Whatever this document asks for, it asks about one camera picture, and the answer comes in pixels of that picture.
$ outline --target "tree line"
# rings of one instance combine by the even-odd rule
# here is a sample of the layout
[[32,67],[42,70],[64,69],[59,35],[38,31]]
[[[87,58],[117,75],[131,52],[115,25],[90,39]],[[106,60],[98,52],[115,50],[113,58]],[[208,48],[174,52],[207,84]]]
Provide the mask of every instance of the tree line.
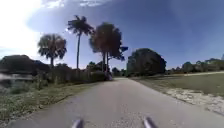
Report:
[[224,70],[224,60],[211,58],[205,61],[197,61],[192,64],[185,62],[181,67],[172,68],[166,71],[166,74],[183,74],[195,72],[211,72]]
[[[47,33],[40,37],[37,47],[38,53],[50,60],[50,65],[32,60],[26,55],[12,55],[5,56],[0,61],[0,72],[32,74],[37,76],[37,78],[48,79],[48,82],[92,81],[90,79],[98,79],[100,77],[104,80],[110,74],[109,61],[111,59],[125,60],[123,52],[127,51],[128,47],[123,46],[122,32],[114,24],[103,22],[94,28],[87,22],[86,17],[76,15],[74,19],[67,22],[67,31],[78,37],[76,69],[68,67],[67,64],[57,64],[55,66],[55,59],[63,59],[67,53],[67,40],[60,34]],[[101,62],[97,64],[90,62],[86,69],[83,70],[79,69],[82,35],[89,36],[89,45],[93,53],[102,55]]]
[[[113,24],[103,22],[94,29],[88,24],[86,17],[75,16],[75,19],[68,21],[67,30],[78,37],[76,69],[79,69],[80,42],[83,34],[90,35],[89,44],[93,52],[101,53],[103,72],[109,72],[107,67],[110,59],[115,58],[122,61],[125,59],[123,52],[128,50],[128,47],[122,45],[122,33]],[[38,47],[39,54],[50,59],[51,68],[54,68],[54,59],[62,59],[67,51],[66,40],[58,34],[43,35]]]

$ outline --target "foliage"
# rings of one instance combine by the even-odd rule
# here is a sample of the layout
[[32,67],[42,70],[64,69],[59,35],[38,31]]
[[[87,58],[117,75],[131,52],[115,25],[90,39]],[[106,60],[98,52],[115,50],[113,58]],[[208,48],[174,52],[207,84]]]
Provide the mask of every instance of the foliage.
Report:
[[3,86],[4,88],[10,88],[12,87],[12,81],[8,79],[0,80],[0,86]]
[[114,76],[120,76],[121,74],[120,74],[120,71],[116,68],[116,67],[114,67],[113,69],[112,69],[112,72],[113,72],[113,75]]
[[91,72],[89,82],[106,81],[107,76],[102,71]]
[[167,70],[167,74],[178,73],[194,73],[194,72],[208,72],[208,71],[221,71],[224,70],[224,60],[211,58],[209,60],[197,61],[195,64],[186,62],[182,68]]
[[155,75],[164,73],[166,61],[156,52],[141,48],[128,57],[127,72],[134,75]]
[[54,66],[54,59],[62,59],[67,52],[66,40],[58,34],[46,34],[40,38],[38,43],[39,54],[51,60],[51,68]]
[[5,56],[0,61],[0,71],[3,73],[36,75],[37,70],[48,72],[49,66],[26,55]]
[[45,72],[38,72],[34,82],[35,89],[41,90],[48,86],[48,82],[50,82],[49,75]]
[[67,83],[70,81],[72,76],[72,69],[67,64],[57,64],[54,68],[54,75],[56,83]]
[[182,65],[182,69],[184,72],[192,72],[194,69],[194,66],[191,64],[191,62],[186,62]]
[[124,70],[124,69],[121,69],[121,76],[126,76],[126,70]]
[[29,85],[27,85],[24,82],[17,82],[14,83],[12,88],[10,89],[11,94],[20,94],[23,92],[28,92],[29,91]]
[[78,36],[78,46],[77,46],[77,69],[79,69],[79,47],[80,47],[80,38],[82,34],[89,35],[92,33],[93,28],[87,23],[86,17],[79,18],[75,16],[74,20],[68,21],[68,30],[72,30],[74,34]]
[[123,52],[128,50],[128,47],[122,46],[122,34],[119,28],[105,22],[96,27],[96,30],[91,35],[89,43],[94,53],[102,54],[102,71],[105,71],[105,58],[107,58],[107,66],[109,59],[112,58],[123,61]]
[[86,69],[89,72],[94,72],[94,71],[101,71],[101,65],[98,63],[94,63],[94,62],[89,62],[89,64],[86,66]]
[[17,119],[48,105],[57,103],[68,96],[75,95],[95,84],[49,87],[40,91],[31,91],[18,95],[0,95],[0,127],[2,122]]

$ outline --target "bush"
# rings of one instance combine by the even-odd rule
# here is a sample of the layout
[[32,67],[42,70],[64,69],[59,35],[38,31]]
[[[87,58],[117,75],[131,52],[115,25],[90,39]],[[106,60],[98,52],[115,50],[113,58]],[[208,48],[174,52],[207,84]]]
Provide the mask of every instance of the bush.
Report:
[[91,72],[89,82],[97,82],[97,81],[105,81],[107,80],[107,76],[104,72]]
[[47,80],[38,80],[36,83],[35,83],[35,89],[37,90],[41,90],[43,89],[44,87],[47,87],[48,86],[48,82]]
[[10,88],[12,87],[12,81],[11,80],[0,80],[0,85],[4,88]]
[[20,93],[28,92],[28,91],[29,91],[29,86],[24,82],[17,82],[10,89],[11,94],[20,94]]

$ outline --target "tree trunk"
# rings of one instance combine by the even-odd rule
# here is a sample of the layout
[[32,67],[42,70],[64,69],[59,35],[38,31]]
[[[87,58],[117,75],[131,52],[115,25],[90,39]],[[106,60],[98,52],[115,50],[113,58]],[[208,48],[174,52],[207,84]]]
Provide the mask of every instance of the tree trunk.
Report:
[[76,75],[79,77],[79,47],[80,47],[80,38],[81,34],[78,36],[78,45],[77,45],[77,58],[76,58]]
[[77,46],[77,60],[76,60],[76,68],[77,70],[79,69],[79,47],[80,47],[80,38],[81,38],[81,34],[79,34],[78,37],[78,46]]
[[54,68],[54,58],[51,57],[51,69],[53,69],[53,68]]
[[106,53],[106,57],[107,57],[107,65],[106,65],[106,73],[108,73],[108,67],[109,67],[109,55],[108,55],[108,52]]
[[102,62],[102,71],[104,72],[104,65],[105,65],[105,53],[102,53],[103,56],[103,62]]

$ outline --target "dirt patch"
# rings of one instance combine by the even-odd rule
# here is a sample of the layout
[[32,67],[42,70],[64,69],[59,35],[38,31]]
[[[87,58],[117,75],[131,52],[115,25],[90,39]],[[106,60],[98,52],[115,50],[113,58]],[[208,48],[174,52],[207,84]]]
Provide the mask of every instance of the dirt patch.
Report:
[[224,116],[224,99],[220,96],[215,97],[211,94],[205,95],[202,92],[178,88],[168,89],[166,94]]

